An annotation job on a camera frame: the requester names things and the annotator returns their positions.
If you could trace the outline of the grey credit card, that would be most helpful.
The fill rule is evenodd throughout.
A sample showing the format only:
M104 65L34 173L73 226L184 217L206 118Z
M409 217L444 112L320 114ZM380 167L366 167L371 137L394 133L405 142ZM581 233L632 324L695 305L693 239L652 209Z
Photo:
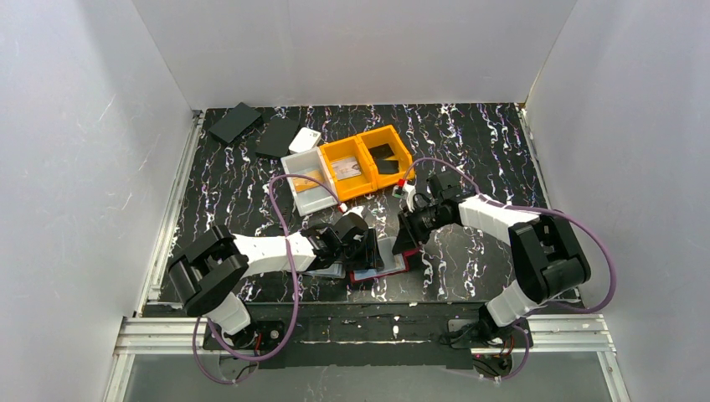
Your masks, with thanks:
M399 162L395 159L378 159L375 161L379 175L393 175L399 173Z

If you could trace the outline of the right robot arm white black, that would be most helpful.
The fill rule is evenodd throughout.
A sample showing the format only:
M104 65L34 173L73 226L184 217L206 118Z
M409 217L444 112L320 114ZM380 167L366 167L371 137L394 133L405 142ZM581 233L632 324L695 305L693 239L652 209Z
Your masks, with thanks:
M474 325L478 334L510 326L591 277L589 263L566 219L506 209L484 194L467 193L451 172L429 177L427 186L431 196L424 204L405 207L398 215L394 254L419 248L433 231L452 224L479 229L511 249L515 279L480 308Z

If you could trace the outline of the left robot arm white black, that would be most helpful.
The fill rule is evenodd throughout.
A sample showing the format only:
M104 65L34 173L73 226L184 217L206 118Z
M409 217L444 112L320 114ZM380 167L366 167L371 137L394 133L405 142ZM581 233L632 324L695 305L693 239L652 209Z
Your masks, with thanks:
M249 237L216 225L167 263L167 274L189 317L207 317L224 333L246 329L250 314L234 288L245 277L375 268L381 260L374 229L355 213L287 236Z

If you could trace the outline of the grey card holder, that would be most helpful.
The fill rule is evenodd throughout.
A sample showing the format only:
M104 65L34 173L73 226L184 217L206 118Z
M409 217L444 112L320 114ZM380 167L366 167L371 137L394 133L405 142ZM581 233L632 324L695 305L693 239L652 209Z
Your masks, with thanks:
M346 276L346 271L344 270L342 263L337 261L327 268L322 268L313 271L305 271L304 275L313 277L325 277L330 279L344 279Z

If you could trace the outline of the red leather card holder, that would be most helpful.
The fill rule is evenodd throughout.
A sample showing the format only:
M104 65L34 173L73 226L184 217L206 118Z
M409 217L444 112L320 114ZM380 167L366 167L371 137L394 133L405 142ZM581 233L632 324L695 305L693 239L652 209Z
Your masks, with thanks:
M404 253L393 255L391 252L381 255L382 268L371 268L366 270L351 271L348 274L352 284L370 281L385 276L397 275L409 271L409 257L419 255L420 249L405 251Z

